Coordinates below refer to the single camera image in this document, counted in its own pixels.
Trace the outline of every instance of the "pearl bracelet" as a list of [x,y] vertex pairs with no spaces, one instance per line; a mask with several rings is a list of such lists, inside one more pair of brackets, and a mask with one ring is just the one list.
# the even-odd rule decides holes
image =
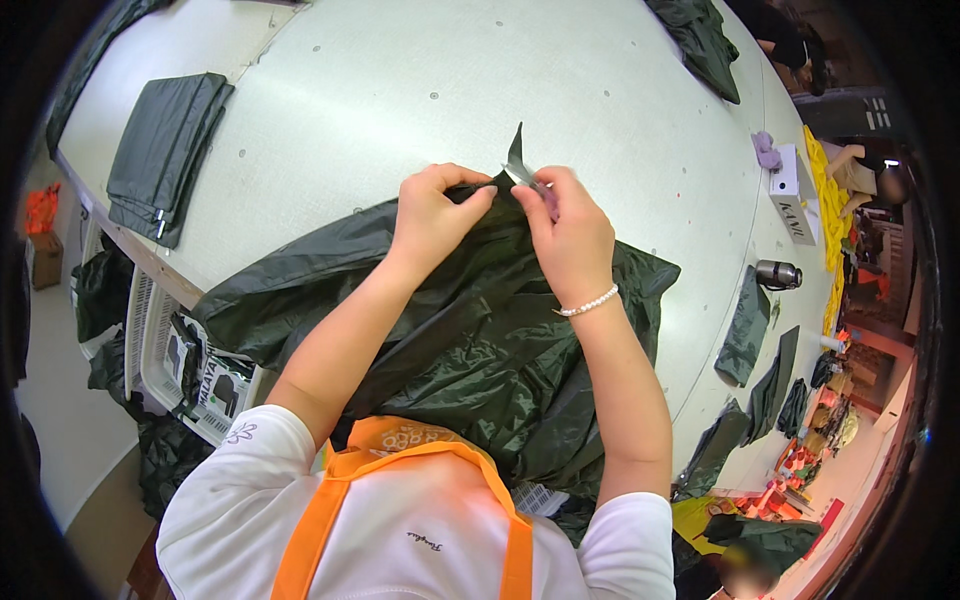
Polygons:
[[616,294],[616,291],[618,289],[620,288],[618,288],[616,284],[614,284],[609,292],[607,292],[600,298],[594,300],[593,302],[587,302],[586,304],[584,304],[583,306],[580,306],[579,308],[561,308],[560,310],[557,310],[556,308],[554,308],[553,312],[557,313],[562,317],[572,317],[573,315],[579,315],[581,313],[585,313],[591,308],[596,308],[600,304],[603,304],[607,300],[613,298],[613,295]]

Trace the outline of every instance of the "orange apron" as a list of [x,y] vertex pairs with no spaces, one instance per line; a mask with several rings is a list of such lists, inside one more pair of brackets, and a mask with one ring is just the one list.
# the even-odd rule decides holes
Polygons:
[[500,579],[500,600],[529,600],[533,588],[533,521],[516,511],[493,460],[449,429],[400,417],[359,420],[350,432],[348,448],[330,456],[324,480],[283,552],[271,599],[306,599],[351,481],[411,456],[441,452],[452,452],[480,467],[493,495],[507,512],[510,532]]

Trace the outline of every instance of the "table surface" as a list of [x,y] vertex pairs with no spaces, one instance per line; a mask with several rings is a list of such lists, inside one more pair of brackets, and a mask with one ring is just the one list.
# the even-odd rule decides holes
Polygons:
[[[619,240],[683,269],[662,300],[657,362],[679,471],[728,395],[746,407],[780,333],[795,324],[795,375],[809,378],[832,282],[822,242],[790,241],[749,136],[765,129],[802,148],[800,117],[744,26],[715,4],[740,50],[732,65],[739,106],[689,74],[640,0],[324,0],[298,9],[181,0],[113,42],[67,123],[61,159],[82,195],[108,206],[110,165],[144,83],[226,75],[237,89],[180,245],[167,251],[129,236],[206,291],[293,239],[392,198],[431,162],[496,173],[523,121],[528,164],[571,165]],[[760,258],[802,267],[804,285],[780,293],[780,320],[751,381],[736,390],[712,364],[743,270]],[[782,450],[778,435],[737,450],[723,487],[736,488],[762,456]]]

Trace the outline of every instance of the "left hand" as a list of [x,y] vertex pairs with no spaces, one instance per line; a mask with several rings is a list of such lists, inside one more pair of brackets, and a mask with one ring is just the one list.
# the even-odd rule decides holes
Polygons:
[[444,191],[459,183],[485,183],[490,176],[448,162],[432,164],[400,185],[394,241],[387,257],[426,279],[460,244],[493,203],[496,186],[480,188],[462,204]]

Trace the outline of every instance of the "white t-shirt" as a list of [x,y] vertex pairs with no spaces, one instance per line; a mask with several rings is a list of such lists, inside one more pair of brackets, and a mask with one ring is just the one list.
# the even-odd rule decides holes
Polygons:
[[[180,599],[268,598],[323,473],[306,425],[275,405],[239,416],[180,486],[156,557]],[[672,515],[662,497],[604,504],[579,550],[533,517],[533,597],[672,600]],[[480,469],[453,454],[413,457],[350,484],[310,598],[496,598],[509,521]]]

